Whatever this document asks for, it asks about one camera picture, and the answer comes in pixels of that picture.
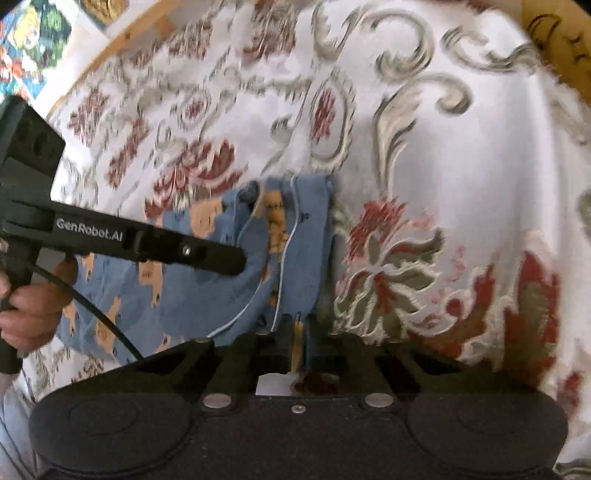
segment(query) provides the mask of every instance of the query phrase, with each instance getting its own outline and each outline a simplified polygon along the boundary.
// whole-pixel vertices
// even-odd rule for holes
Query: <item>screw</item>
[[[306,407],[305,407],[305,406],[303,406],[303,405],[294,405],[294,406],[291,408],[291,411],[292,411],[293,413],[297,413],[297,414],[304,413],[304,412],[306,411]]]
[[[215,410],[228,408],[232,405],[232,398],[225,393],[210,393],[203,399],[203,405]]]
[[[373,408],[386,408],[394,403],[394,398],[387,393],[370,393],[365,397],[365,403]]]

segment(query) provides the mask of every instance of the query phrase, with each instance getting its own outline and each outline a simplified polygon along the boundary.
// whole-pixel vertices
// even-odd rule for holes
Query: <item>finger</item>
[[[60,313],[30,315],[20,310],[7,310],[0,313],[0,330],[12,336],[37,337],[53,334],[60,319]]]
[[[17,337],[2,332],[2,338],[7,344],[12,345],[17,350],[22,350],[25,353],[31,353],[51,342],[53,339],[53,334],[47,333],[39,337]]]
[[[10,293],[10,280],[8,275],[0,268],[0,299],[4,299]]]
[[[76,260],[59,263],[55,275],[72,285],[78,275]],[[58,313],[72,301],[72,294],[63,291],[52,283],[25,285],[10,295],[10,304],[16,309],[31,315]]]

